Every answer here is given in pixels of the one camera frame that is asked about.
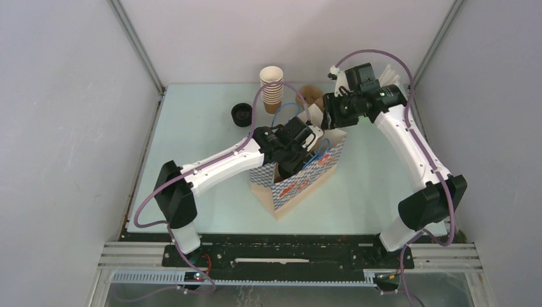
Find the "paper takeout bag blue handles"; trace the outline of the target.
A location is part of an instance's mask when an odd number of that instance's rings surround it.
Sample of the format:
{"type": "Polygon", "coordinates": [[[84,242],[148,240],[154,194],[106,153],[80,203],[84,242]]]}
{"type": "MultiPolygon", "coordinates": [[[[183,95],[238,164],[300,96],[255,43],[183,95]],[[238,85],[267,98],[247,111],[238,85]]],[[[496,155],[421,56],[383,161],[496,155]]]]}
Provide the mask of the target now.
{"type": "Polygon", "coordinates": [[[289,178],[279,174],[275,162],[251,169],[252,193],[276,220],[282,219],[334,175],[346,136],[340,129],[325,130],[311,152],[317,158],[303,162],[301,170],[289,178]]]}

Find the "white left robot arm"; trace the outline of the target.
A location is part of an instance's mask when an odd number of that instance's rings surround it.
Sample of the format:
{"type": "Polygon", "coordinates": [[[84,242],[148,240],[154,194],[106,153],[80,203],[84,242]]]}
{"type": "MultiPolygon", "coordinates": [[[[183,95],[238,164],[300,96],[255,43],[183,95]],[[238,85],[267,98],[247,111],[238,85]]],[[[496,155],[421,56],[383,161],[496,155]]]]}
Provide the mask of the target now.
{"type": "Polygon", "coordinates": [[[256,127],[238,144],[205,160],[184,166],[177,166],[174,161],[165,163],[153,197],[179,247],[178,259],[190,267],[201,261],[201,241],[194,225],[196,198],[200,194],[241,172],[266,164],[276,164],[294,175],[322,136],[321,128],[294,117],[285,125],[256,127]]]}

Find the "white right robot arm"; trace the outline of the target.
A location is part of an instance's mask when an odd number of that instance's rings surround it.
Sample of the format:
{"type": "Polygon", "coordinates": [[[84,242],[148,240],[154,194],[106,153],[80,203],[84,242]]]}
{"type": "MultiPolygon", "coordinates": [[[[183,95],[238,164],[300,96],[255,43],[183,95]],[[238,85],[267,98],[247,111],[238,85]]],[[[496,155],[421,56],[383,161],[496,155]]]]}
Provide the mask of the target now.
{"type": "Polygon", "coordinates": [[[407,100],[395,84],[369,91],[345,91],[323,96],[323,129],[356,125],[361,116],[369,118],[390,142],[408,171],[413,194],[398,205],[399,216],[378,236],[380,245],[371,257],[379,267],[388,267],[398,257],[397,250],[429,224],[451,217],[467,183],[454,176],[421,139],[413,120],[407,120],[407,100]]]}

